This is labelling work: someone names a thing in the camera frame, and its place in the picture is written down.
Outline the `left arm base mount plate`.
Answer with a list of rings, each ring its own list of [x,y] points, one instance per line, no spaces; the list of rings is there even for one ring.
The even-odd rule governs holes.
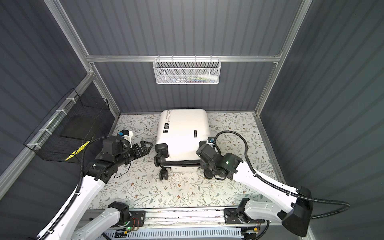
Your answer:
[[[124,220],[122,227],[125,228],[140,228],[144,226],[146,211],[129,211],[130,218],[128,220]]]

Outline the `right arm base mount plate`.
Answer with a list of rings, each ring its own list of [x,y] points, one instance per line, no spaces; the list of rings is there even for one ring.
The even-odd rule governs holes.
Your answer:
[[[227,225],[235,224],[264,224],[266,221],[263,219],[252,220],[243,213],[238,213],[237,208],[225,208],[224,209],[225,223]]]

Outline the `white tube in basket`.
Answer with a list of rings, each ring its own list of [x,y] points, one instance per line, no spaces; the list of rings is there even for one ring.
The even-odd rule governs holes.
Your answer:
[[[206,81],[209,83],[218,83],[219,82],[219,76],[218,75],[210,75],[210,74],[202,74],[197,75],[195,79],[200,81]]]

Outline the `white perforated vent panel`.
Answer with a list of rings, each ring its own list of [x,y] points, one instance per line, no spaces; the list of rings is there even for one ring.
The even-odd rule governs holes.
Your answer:
[[[116,230],[105,231],[111,240],[242,240],[239,228],[177,228],[140,229],[127,234],[117,234]]]

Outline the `black carry-on suitcase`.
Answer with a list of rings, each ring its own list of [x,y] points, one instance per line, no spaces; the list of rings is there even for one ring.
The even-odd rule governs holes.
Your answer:
[[[196,154],[200,142],[211,136],[207,112],[203,109],[164,110],[161,113],[155,144],[154,163],[160,167],[160,180],[167,180],[168,169],[194,172],[201,166]]]

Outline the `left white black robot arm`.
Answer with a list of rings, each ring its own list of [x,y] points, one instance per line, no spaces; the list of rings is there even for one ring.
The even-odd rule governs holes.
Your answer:
[[[147,141],[133,145],[128,131],[100,139],[103,141],[102,151],[87,168],[81,164],[77,187],[53,219],[37,234],[37,240],[95,240],[112,226],[117,225],[127,232],[139,224],[127,204],[112,202],[99,216],[77,229],[94,197],[118,168],[148,155],[153,147],[153,143]]]

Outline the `aluminium front rail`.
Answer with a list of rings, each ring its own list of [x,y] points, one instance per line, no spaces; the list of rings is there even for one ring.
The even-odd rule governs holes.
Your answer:
[[[262,224],[263,220],[271,221],[272,225],[282,224],[276,205],[254,201],[250,201],[250,204],[249,222],[239,219],[237,206],[130,209],[130,214],[139,220],[141,229],[252,227]]]

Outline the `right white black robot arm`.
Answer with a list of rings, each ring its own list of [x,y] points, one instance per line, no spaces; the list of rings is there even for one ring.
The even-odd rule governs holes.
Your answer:
[[[242,199],[237,214],[243,223],[257,219],[277,221],[292,234],[306,237],[311,220],[331,217],[351,207],[345,201],[313,198],[311,191],[305,187],[297,189],[285,185],[255,170],[248,156],[248,143],[239,133],[234,134],[245,145],[244,157],[232,153],[222,155],[217,145],[217,139],[222,134],[224,132],[219,132],[217,136],[201,141],[196,151],[209,173],[207,178],[241,183],[273,203],[272,206],[262,208],[250,199]]]

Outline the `yellow black striped item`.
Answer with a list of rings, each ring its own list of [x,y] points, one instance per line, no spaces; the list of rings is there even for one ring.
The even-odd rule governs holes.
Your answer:
[[[72,152],[72,153],[65,159],[65,161],[68,161],[68,160],[70,160],[70,159],[76,157],[77,154],[79,154],[80,152],[82,152],[82,151],[86,148],[86,146],[87,146],[89,143],[90,143],[90,141],[85,142],[85,143],[84,143],[83,145],[81,145],[77,150],[73,151],[73,152]]]

